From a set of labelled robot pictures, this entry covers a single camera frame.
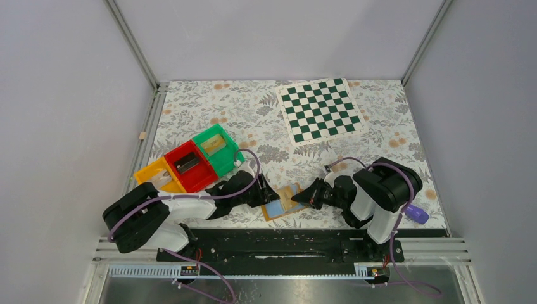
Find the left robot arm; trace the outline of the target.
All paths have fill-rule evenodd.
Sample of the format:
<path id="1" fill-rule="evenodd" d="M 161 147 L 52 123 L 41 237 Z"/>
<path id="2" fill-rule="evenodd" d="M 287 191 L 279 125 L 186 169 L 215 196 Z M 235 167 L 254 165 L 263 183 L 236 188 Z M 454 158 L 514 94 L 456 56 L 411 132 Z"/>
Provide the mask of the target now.
<path id="1" fill-rule="evenodd" d="M 147 245 L 170 249 L 181 260 L 189 260 L 197 245 L 182 220 L 219 219 L 236 206 L 254 208 L 279 198 L 263 174 L 240 170 L 198 193 L 161 196 L 152 183 L 144 182 L 110 205 L 102 218 L 109 229 L 108 242 L 120 253 Z"/>

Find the gold credit card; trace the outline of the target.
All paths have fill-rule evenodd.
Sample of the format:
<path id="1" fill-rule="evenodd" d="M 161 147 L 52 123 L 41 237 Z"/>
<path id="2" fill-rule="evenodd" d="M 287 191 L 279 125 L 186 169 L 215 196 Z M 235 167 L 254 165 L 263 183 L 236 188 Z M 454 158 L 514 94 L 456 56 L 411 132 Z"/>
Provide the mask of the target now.
<path id="1" fill-rule="evenodd" d="M 302 208 L 301 204 L 292 200 L 292 197 L 300 192 L 301 188 L 298 183 L 290 184 L 277 190 L 277 194 L 280 196 L 280 204 L 283 212 L 295 212 Z"/>

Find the orange card holder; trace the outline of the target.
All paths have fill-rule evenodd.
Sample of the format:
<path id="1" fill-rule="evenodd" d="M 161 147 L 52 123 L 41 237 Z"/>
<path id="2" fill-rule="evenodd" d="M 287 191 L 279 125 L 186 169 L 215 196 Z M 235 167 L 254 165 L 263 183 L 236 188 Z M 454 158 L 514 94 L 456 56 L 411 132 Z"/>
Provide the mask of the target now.
<path id="1" fill-rule="evenodd" d="M 281 207 L 281 204 L 280 204 L 280 199 L 279 199 L 277 201 L 273 201 L 273 202 L 268 203 L 266 205 L 262 205 L 262 212 L 263 212 L 263 216 L 264 216 L 265 221 L 268 222 L 268 221 L 275 220 L 277 218 L 280 218 L 280 217 L 283 217 L 283 216 L 286 216 L 286 215 L 289 215 L 289 214 L 292 214 L 292 213 L 296 213 L 298 211 L 302 211 L 305 208 L 306 208 L 305 206 L 302 206 L 302 208 L 300 210 L 297 210 L 295 212 L 285 213 L 282 210 L 282 207 Z"/>

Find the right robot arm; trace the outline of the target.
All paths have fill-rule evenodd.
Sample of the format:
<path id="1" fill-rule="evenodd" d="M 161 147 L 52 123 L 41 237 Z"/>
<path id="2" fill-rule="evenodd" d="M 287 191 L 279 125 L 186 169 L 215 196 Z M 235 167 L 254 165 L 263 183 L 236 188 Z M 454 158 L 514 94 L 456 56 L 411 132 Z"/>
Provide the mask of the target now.
<path id="1" fill-rule="evenodd" d="M 320 210 L 324 205 L 339 208 L 353 228 L 367 228 L 364 255 L 378 261 L 388 253 L 387 242 L 395 235 L 404 209 L 423 189 L 419 174 L 411 168 L 381 157 L 353 175 L 341 175 L 327 168 L 291 199 Z"/>

